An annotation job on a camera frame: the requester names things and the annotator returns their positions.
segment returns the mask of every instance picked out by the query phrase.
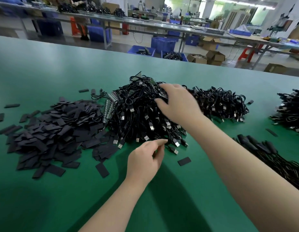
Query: fluorescent light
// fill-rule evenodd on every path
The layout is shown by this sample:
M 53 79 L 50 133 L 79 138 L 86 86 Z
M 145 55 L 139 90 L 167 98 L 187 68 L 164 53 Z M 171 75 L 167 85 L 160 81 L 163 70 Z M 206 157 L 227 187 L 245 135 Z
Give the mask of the fluorescent light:
M 247 5 L 247 6 L 251 6 L 251 7 L 261 7 L 261 8 L 266 8 L 269 10 L 275 10 L 274 7 L 272 6 L 267 6 L 267 5 L 255 5 L 255 4 L 251 4 L 251 3 L 247 3 L 247 2 L 241 2 L 241 1 L 232 1 L 232 0 L 215 0 L 215 1 L 221 1 L 221 2 L 226 2 L 226 3 L 236 3 L 239 5 Z

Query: green table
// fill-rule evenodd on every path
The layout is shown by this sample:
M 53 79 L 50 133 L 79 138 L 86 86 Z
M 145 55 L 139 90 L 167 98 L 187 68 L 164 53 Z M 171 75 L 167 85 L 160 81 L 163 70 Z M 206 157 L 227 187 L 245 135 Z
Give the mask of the green table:
M 297 133 L 273 126 L 268 119 L 280 104 L 276 93 L 299 89 L 298 77 L 7 37 L 0 37 L 0 113 L 5 113 L 0 129 L 17 124 L 24 113 L 48 109 L 59 96 L 75 101 L 90 99 L 89 93 L 78 93 L 80 89 L 117 89 L 139 71 L 156 81 L 222 87 L 253 99 L 246 123 L 226 121 L 218 126 L 231 137 L 270 140 L 283 157 L 299 162 Z M 12 103 L 21 106 L 3 109 Z M 61 178 L 45 174 L 35 181 L 35 170 L 15 171 L 18 155 L 6 154 L 5 141 L 0 135 L 0 231 L 77 231 L 124 180 L 127 157 L 136 147 L 126 144 L 105 162 L 110 172 L 105 179 L 86 150 L 78 169 L 67 169 Z M 201 147 L 189 135 L 186 141 L 189 147 L 179 147 L 177 156 L 166 152 L 127 231 L 257 231 Z M 192 162 L 180 167 L 177 161 L 186 156 Z

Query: tiled floor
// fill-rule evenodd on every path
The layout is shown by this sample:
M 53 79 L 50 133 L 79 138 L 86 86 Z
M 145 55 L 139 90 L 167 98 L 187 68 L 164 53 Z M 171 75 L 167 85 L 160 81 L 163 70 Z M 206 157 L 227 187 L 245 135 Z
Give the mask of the tiled floor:
M 87 48 L 96 48 L 104 49 L 103 43 L 97 42 L 86 42 L 81 41 L 79 36 L 72 36 L 71 34 L 71 25 L 67 22 L 61 22 L 64 36 L 62 37 L 39 37 L 35 32 L 31 19 L 23 19 L 26 29 L 28 31 L 29 39 L 50 42 L 56 44 L 65 44 L 73 45 L 79 47 Z M 139 31 L 144 31 L 143 27 L 136 27 Z M 15 38 L 26 38 L 24 32 L 22 31 L 21 22 L 18 18 L 7 17 L 0 15 L 0 35 L 15 37 Z M 109 47 L 108 50 L 117 51 L 117 52 L 127 52 L 132 45 L 141 45 L 150 47 L 152 35 L 141 34 L 141 33 L 132 33 L 129 35 L 114 35 L 113 34 L 113 43 L 112 47 Z M 177 42 L 175 45 L 175 51 L 179 49 L 180 42 Z M 250 64 L 245 63 L 244 60 L 237 61 L 238 57 L 242 53 L 242 49 L 219 46 L 218 51 L 226 55 L 226 60 L 222 66 L 225 67 L 237 67 L 237 68 L 248 68 Z M 184 48 L 184 53 L 196 53 L 206 55 L 207 51 L 203 50 L 199 46 L 190 46 L 186 45 Z M 252 58 L 252 62 L 255 62 L 258 59 L 258 56 L 255 54 Z M 294 58 L 289 57 L 288 55 L 283 54 L 272 54 L 266 53 L 259 64 L 256 66 L 255 70 L 263 71 L 268 63 L 282 64 L 288 67 L 286 75 L 298 76 L 299 77 L 299 61 Z

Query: hand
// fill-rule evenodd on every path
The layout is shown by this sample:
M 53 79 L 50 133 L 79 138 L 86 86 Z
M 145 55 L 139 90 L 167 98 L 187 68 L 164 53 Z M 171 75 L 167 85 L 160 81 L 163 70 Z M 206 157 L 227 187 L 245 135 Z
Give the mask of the hand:
M 165 155 L 164 144 L 167 141 L 166 139 L 148 141 L 131 152 L 128 157 L 126 180 L 145 189 L 160 168 Z
M 168 104 L 162 99 L 155 99 L 162 113 L 173 122 L 184 125 L 187 121 L 202 115 L 195 98 L 181 85 L 160 84 L 168 94 Z

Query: person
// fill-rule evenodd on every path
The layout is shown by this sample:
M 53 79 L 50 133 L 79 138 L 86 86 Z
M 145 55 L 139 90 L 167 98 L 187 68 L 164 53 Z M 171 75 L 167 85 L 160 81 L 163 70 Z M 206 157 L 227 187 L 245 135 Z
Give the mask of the person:
M 205 117 L 197 101 L 181 85 L 160 86 L 169 99 L 168 103 L 156 99 L 159 109 L 201 145 L 256 228 L 298 232 L 299 191 Z M 136 202 L 162 163 L 166 141 L 148 141 L 131 152 L 125 180 L 81 232 L 125 231 Z
M 79 4 L 82 4 L 82 3 L 87 4 L 87 0 L 71 0 L 71 3 L 75 6 L 78 6 Z M 89 20 L 87 18 L 83 18 L 83 17 L 74 17 L 74 20 L 77 25 L 77 28 L 81 32 L 81 40 L 89 41 L 89 38 L 87 35 L 88 28 L 86 25 L 89 22 Z

